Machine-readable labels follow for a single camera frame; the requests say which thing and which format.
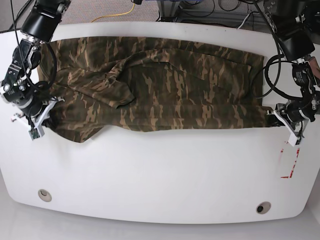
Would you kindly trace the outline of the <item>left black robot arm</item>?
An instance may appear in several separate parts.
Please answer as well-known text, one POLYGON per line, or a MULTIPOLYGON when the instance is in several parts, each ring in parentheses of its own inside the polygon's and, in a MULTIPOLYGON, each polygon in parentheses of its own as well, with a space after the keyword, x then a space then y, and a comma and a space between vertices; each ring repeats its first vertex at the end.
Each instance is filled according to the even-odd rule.
POLYGON ((315 45, 312 35, 320 34, 320 2, 318 0, 265 0, 257 11, 269 28, 277 54, 262 69, 271 92, 287 103, 278 103, 271 112, 278 126, 286 126, 298 140, 309 122, 320 113, 320 67, 312 56, 315 45), (278 80, 270 80, 270 66, 282 63, 292 66, 292 78, 300 88, 301 96, 291 96, 277 88, 278 80))

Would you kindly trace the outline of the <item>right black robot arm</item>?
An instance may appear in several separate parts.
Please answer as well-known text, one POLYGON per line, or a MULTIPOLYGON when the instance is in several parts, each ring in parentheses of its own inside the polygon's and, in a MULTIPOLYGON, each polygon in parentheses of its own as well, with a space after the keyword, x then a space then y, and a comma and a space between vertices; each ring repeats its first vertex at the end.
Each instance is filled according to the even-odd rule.
POLYGON ((38 131, 49 112, 59 101, 49 94, 53 85, 58 61, 50 46, 54 32, 71 4, 69 0, 36 0, 20 31, 22 39, 12 54, 4 80, 0 83, 0 94, 4 100, 16 105, 27 118, 31 132, 38 131), (48 46, 53 60, 53 71, 48 81, 33 83, 31 72, 41 61, 41 44, 48 46))

